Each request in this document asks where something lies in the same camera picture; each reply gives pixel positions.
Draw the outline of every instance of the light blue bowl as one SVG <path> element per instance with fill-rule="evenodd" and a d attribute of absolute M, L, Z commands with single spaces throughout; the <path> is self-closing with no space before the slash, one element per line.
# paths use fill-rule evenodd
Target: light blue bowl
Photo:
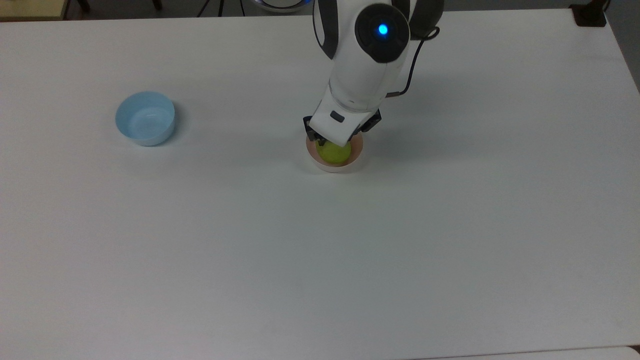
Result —
<path fill-rule="evenodd" d="M 120 104 L 116 126 L 138 145 L 157 145 L 173 133 L 175 108 L 171 100 L 159 92 L 139 92 Z"/>

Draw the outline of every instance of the white table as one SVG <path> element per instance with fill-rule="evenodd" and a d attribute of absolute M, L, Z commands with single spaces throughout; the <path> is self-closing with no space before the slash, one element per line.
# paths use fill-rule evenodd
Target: white table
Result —
<path fill-rule="evenodd" d="M 454 357 L 451 360 L 640 360 L 640 354 L 628 347 L 582 350 L 526 352 L 490 356 Z"/>
<path fill-rule="evenodd" d="M 332 66 L 309 17 L 0 24 L 0 359 L 640 343 L 640 96 L 611 29 L 440 26 L 331 175 L 304 148 Z M 160 147 L 113 122 L 142 90 L 177 106 Z"/>

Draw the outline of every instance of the black object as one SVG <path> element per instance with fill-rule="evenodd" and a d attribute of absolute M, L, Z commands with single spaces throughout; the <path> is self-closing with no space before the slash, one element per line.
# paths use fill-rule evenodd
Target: black object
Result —
<path fill-rule="evenodd" d="M 409 0 L 391 0 L 391 5 L 400 10 L 400 12 L 409 21 L 409 11 L 411 10 L 411 2 Z"/>
<path fill-rule="evenodd" d="M 605 4 L 609 7 L 607 0 L 592 0 L 587 5 L 573 4 L 569 9 L 573 11 L 573 18 L 578 26 L 603 28 L 607 24 L 604 16 Z"/>
<path fill-rule="evenodd" d="M 358 45 L 376 63 L 390 63 L 403 53 L 409 43 L 409 24 L 404 15 L 391 5 L 373 4 L 356 18 Z"/>
<path fill-rule="evenodd" d="M 367 122 L 362 124 L 362 126 L 360 126 L 360 129 L 357 129 L 353 135 L 357 134 L 359 131 L 366 133 L 367 131 L 371 130 L 371 128 L 374 127 L 377 123 L 379 123 L 380 120 L 382 120 L 382 115 L 380 115 L 379 109 L 375 114 L 373 114 L 372 117 L 369 118 L 369 120 L 367 120 Z"/>
<path fill-rule="evenodd" d="M 335 111 L 332 111 L 332 112 L 331 112 L 331 118 L 332 118 L 333 120 L 336 120 L 336 121 L 337 121 L 337 122 L 339 122 L 339 123 L 342 123 L 342 122 L 344 121 L 344 116 L 342 116 L 342 115 L 338 114 L 338 113 L 337 113 L 337 112 L 335 112 Z"/>
<path fill-rule="evenodd" d="M 333 59 L 335 52 L 338 51 L 339 40 L 339 26 L 338 26 L 338 2 L 337 0 L 315 0 L 314 1 L 314 14 L 316 13 L 316 6 L 320 12 L 320 19 L 322 21 L 322 29 L 324 31 L 324 42 L 320 44 L 318 34 L 316 34 L 316 41 L 320 45 L 320 49 L 329 56 L 329 59 Z M 316 27 L 316 16 L 313 17 L 314 29 Z"/>
<path fill-rule="evenodd" d="M 80 8 L 82 9 L 83 12 L 91 12 L 91 6 L 89 6 L 89 3 L 87 2 L 87 0 L 78 0 L 78 4 L 80 4 Z"/>
<path fill-rule="evenodd" d="M 417 0 L 409 20 L 411 40 L 425 39 L 433 32 L 444 11 L 444 0 Z"/>

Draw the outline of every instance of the white device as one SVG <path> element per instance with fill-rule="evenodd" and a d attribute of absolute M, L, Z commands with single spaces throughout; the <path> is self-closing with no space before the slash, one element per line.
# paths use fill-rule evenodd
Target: white device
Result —
<path fill-rule="evenodd" d="M 426 38 L 443 7 L 444 0 L 316 0 L 316 38 L 333 70 L 322 101 L 305 118 L 310 140 L 345 146 L 377 124 L 409 41 Z"/>

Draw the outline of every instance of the yellow-green ball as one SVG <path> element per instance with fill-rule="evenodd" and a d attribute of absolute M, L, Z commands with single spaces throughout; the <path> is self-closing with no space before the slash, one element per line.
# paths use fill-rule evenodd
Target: yellow-green ball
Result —
<path fill-rule="evenodd" d="M 329 164 L 341 164 L 351 155 L 351 143 L 341 147 L 332 142 L 325 142 L 322 146 L 316 142 L 316 150 L 320 158 Z"/>

